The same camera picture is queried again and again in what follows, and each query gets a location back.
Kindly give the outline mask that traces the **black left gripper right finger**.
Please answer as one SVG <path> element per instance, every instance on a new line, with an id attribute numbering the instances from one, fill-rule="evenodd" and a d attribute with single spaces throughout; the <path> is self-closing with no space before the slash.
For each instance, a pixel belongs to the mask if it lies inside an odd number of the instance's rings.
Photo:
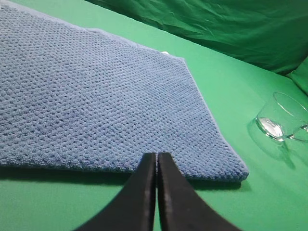
<path id="1" fill-rule="evenodd" d="M 159 153 L 157 188 L 163 231 L 238 231 L 195 192 L 170 153 Z"/>

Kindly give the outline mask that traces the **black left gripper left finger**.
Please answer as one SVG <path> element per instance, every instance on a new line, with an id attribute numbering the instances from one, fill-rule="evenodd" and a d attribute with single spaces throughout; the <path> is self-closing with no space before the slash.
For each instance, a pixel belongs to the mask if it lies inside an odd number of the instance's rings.
<path id="1" fill-rule="evenodd" d="M 146 153 L 123 189 L 77 231 L 151 231 L 156 200 L 156 154 Z"/>

